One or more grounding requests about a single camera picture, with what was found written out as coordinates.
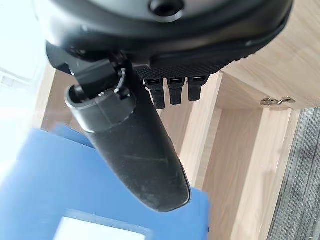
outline gray carpet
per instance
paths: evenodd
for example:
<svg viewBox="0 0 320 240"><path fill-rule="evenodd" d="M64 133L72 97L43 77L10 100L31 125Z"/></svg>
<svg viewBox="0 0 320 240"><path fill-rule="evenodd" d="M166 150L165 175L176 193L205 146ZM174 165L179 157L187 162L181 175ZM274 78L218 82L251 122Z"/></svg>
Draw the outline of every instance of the gray carpet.
<svg viewBox="0 0 320 240"><path fill-rule="evenodd" d="M320 108L300 116L268 240L320 239Z"/></svg>

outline white wall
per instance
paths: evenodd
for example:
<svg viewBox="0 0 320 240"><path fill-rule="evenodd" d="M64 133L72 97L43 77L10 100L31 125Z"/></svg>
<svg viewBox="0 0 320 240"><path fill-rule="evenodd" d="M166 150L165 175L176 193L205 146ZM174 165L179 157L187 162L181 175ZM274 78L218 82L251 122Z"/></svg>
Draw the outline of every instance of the white wall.
<svg viewBox="0 0 320 240"><path fill-rule="evenodd" d="M46 64L32 0L0 0L0 184L30 129Z"/></svg>

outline blue folder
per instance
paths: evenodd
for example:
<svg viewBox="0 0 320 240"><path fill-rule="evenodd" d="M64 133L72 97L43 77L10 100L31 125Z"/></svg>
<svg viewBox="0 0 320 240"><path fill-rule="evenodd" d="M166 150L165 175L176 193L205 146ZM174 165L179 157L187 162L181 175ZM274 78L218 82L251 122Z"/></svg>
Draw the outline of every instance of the blue folder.
<svg viewBox="0 0 320 240"><path fill-rule="evenodd" d="M0 186L1 240L52 240L63 217L141 233L146 240L208 238L205 193L192 189L186 206L155 212L126 189L86 137L66 127L55 133L33 130Z"/></svg>

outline light wood surface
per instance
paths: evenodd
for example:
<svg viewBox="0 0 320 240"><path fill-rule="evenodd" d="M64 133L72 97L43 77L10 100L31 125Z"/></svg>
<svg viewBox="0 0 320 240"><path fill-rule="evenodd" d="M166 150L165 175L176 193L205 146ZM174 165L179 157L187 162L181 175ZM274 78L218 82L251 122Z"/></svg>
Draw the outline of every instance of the light wood surface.
<svg viewBox="0 0 320 240"><path fill-rule="evenodd" d="M233 76L223 73L216 107L219 109L263 109L260 104L262 99L270 98L269 95L245 84ZM288 108L283 105L275 105L268 108Z"/></svg>
<svg viewBox="0 0 320 240"><path fill-rule="evenodd" d="M65 103L65 92L76 83L73 76L47 67L36 101L34 128L51 131L59 123L70 125L73 116Z"/></svg>
<svg viewBox="0 0 320 240"><path fill-rule="evenodd" d="M179 158L191 186L195 186L214 113L222 72L210 76L201 90L201 99L195 101L188 120Z"/></svg>
<svg viewBox="0 0 320 240"><path fill-rule="evenodd" d="M212 148L214 146L214 142L216 139L221 114L222 114L222 110L217 107L214 109L212 114L208 135L206 137L206 141L204 144L202 158L200 160L200 166L199 166L198 174L197 174L195 185L194 185L194 187L199 190L202 190L204 186L207 169L210 162L210 156L211 156Z"/></svg>
<svg viewBox="0 0 320 240"><path fill-rule="evenodd" d="M185 135L188 127L191 111L193 109L194 102L188 100L188 85L185 85L182 89L182 97L180 105L170 104L170 93L165 84L165 109L158 110L162 123L171 138L175 151L180 155Z"/></svg>
<svg viewBox="0 0 320 240"><path fill-rule="evenodd" d="M212 204L209 239L230 240L263 110L223 110L203 190Z"/></svg>
<svg viewBox="0 0 320 240"><path fill-rule="evenodd" d="M296 0L286 29L256 54L223 71L294 109L320 106L320 4Z"/></svg>
<svg viewBox="0 0 320 240"><path fill-rule="evenodd" d="M266 240L268 238L272 219L277 206L278 196L280 194L282 182L287 169L289 155L290 155L291 147L294 141L299 117L300 117L299 110L292 111L290 114L290 120L287 126L286 135L283 141L283 146L280 153L278 165L277 165L276 171L274 172L271 193L269 194L269 200L267 201L267 204L264 206L265 207L264 216L261 223L261 229L259 231L259 238L256 238L256 239Z"/></svg>
<svg viewBox="0 0 320 240"><path fill-rule="evenodd" d="M32 118L33 128L40 129L42 126L55 75L56 70L51 65L47 65L36 97L35 110Z"/></svg>
<svg viewBox="0 0 320 240"><path fill-rule="evenodd" d="M263 110L232 229L232 240L259 239L291 113L291 109Z"/></svg>

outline black clip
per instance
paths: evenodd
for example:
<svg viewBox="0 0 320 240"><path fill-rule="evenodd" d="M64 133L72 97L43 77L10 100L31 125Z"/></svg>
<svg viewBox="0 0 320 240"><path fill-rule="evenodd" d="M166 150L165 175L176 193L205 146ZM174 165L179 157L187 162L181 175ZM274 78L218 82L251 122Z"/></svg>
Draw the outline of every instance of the black clip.
<svg viewBox="0 0 320 240"><path fill-rule="evenodd" d="M155 109L164 109L166 106L164 80L163 79L145 80L145 85L148 89L150 89Z"/></svg>
<svg viewBox="0 0 320 240"><path fill-rule="evenodd" d="M170 92L170 103L172 105L181 104L182 88L185 85L185 77L168 78L168 87Z"/></svg>
<svg viewBox="0 0 320 240"><path fill-rule="evenodd" d="M189 101L198 101L201 96L201 87L207 83L209 76L188 77Z"/></svg>

